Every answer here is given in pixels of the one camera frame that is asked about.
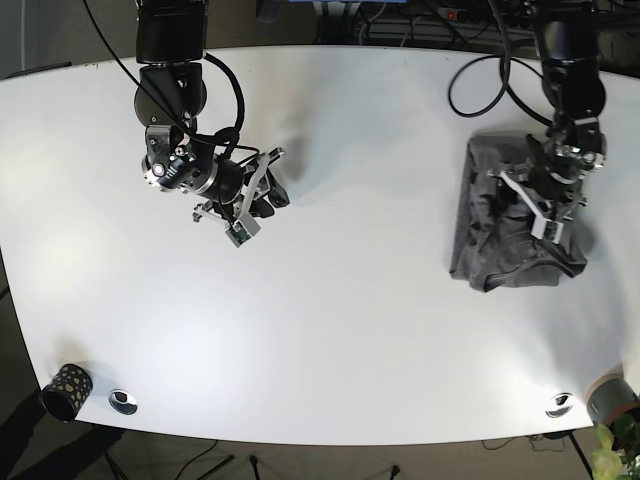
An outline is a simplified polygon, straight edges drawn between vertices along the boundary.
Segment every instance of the white table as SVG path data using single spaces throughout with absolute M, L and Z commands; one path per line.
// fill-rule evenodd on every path
M 80 420 L 254 442 L 450 442 L 587 426 L 580 402 L 556 420 L 545 407 L 621 358 L 640 386 L 625 353 L 640 312 L 637 81 L 603 75 L 609 160 L 588 182 L 586 272 L 481 294 L 448 273 L 465 143 L 541 127 L 508 98 L 479 119 L 449 110 L 471 55 L 216 54 L 245 92 L 243 143 L 289 152 L 276 174 L 291 205 L 240 249 L 191 221 L 196 197 L 146 185 L 135 86 L 114 63 L 0 83 L 0 245 L 40 385 L 65 362 L 94 377 Z M 514 70 L 549 116 L 539 80 Z M 473 67 L 459 107 L 486 104 L 497 77 L 492 61 Z M 214 67 L 204 78 L 199 126 L 212 133 L 235 101 Z M 114 388 L 136 397 L 135 415 L 109 406 Z

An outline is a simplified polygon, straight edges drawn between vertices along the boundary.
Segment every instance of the floor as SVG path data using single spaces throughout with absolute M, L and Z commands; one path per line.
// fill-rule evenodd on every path
M 133 56 L 136 33 L 134 2 L 89 2 L 114 49 L 123 57 Z M 39 11 L 40 65 L 62 61 L 79 64 L 108 58 L 108 52 L 95 36 L 81 2 L 42 0 Z M 310 44 L 316 35 L 315 15 L 310 4 L 284 5 L 279 20 L 272 25 L 256 23 L 254 15 L 254 0 L 213 0 L 207 45 Z M 5 285 L 4 272 L 0 271 L 0 290 Z M 20 399 L 37 388 L 10 296 L 0 302 L 0 378 L 10 387 L 3 388 L 0 395 L 2 421 Z M 45 418 L 16 472 L 57 446 L 77 438 L 88 428 L 79 422 L 62 424 Z M 590 456 L 596 445 L 593 430 L 578 431 L 576 436 Z M 402 470 L 398 480 L 588 478 L 568 441 L 565 444 L 562 441 L 518 438 L 502 446 L 505 441 L 400 447 L 302 447 L 220 442 L 214 451 L 194 462 L 181 478 L 198 478 L 228 454 L 234 454 L 236 459 L 214 478 L 252 479 L 248 463 L 248 456 L 252 454 L 260 458 L 265 480 L 387 479 L 393 464 Z M 128 432 L 113 448 L 112 455 L 132 480 L 170 480 L 175 478 L 187 460 L 210 445 L 211 440 Z M 80 478 L 100 480 L 113 477 L 106 462 L 100 461 Z

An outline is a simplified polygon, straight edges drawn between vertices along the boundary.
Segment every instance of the gray pot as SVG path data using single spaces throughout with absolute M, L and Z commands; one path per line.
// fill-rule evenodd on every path
M 602 423 L 610 428 L 625 413 L 639 420 L 640 401 L 621 375 L 607 375 L 587 393 L 587 412 L 593 423 Z

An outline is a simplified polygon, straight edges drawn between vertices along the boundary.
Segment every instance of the metal grommet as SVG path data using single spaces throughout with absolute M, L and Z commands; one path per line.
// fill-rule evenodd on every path
M 112 390 L 109 394 L 109 403 L 116 412 L 123 415 L 133 415 L 138 411 L 138 402 L 124 390 Z
M 570 393 L 559 393 L 549 401 L 549 407 L 546 410 L 547 417 L 560 418 L 573 408 L 574 399 Z

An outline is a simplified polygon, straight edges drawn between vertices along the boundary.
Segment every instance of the chair leg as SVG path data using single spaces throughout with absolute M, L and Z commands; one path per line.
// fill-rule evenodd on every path
M 397 465 L 394 465 L 393 467 L 391 467 L 391 478 L 389 480 L 393 480 L 394 478 L 396 478 L 396 475 L 398 475 L 400 473 L 400 467 Z
M 260 472 L 258 471 L 258 457 L 251 455 L 249 457 L 249 462 L 253 467 L 253 474 L 256 476 L 256 480 L 260 480 Z

